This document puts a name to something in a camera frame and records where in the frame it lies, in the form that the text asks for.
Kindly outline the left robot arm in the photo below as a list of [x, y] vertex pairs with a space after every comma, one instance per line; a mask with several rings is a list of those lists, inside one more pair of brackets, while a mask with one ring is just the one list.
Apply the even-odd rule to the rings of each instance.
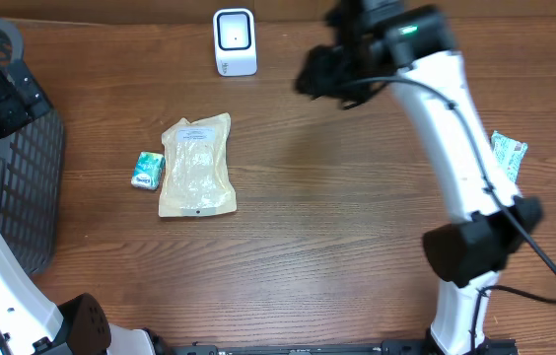
[[[51, 110], [24, 67], [0, 70], [0, 138]], [[0, 233], [0, 354], [163, 354], [147, 329], [108, 322], [90, 294], [61, 305], [48, 300], [26, 274]]]

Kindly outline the beige clear pouch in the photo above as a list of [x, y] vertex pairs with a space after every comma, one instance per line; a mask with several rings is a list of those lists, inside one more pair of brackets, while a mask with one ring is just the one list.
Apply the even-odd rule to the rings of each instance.
[[228, 113], [193, 122], [183, 118], [162, 134], [165, 176], [161, 218], [210, 217], [237, 210], [227, 165]]

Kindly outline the green tissue pack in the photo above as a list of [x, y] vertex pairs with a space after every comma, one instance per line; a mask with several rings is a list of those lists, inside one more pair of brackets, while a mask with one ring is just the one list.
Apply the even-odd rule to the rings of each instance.
[[156, 190], [160, 185], [165, 157], [160, 153], [141, 152], [131, 178], [133, 187]]

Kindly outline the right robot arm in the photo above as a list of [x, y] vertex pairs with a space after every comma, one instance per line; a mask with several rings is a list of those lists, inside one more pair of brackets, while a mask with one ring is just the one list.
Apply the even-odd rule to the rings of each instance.
[[434, 5], [409, 10], [399, 1], [340, 1], [325, 20], [335, 42], [309, 52], [298, 92], [350, 109], [391, 91], [423, 142], [450, 218], [422, 239], [440, 280], [426, 337], [387, 340], [382, 352], [516, 353], [512, 340], [487, 337], [483, 322], [500, 273], [543, 211], [495, 158], [444, 14]]

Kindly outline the teal wipes packet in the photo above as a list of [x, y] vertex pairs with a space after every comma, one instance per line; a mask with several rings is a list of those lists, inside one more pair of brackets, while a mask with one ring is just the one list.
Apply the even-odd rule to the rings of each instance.
[[495, 130], [491, 135], [494, 156], [508, 179], [516, 182], [521, 168], [521, 161], [527, 152], [528, 144], [510, 138]]

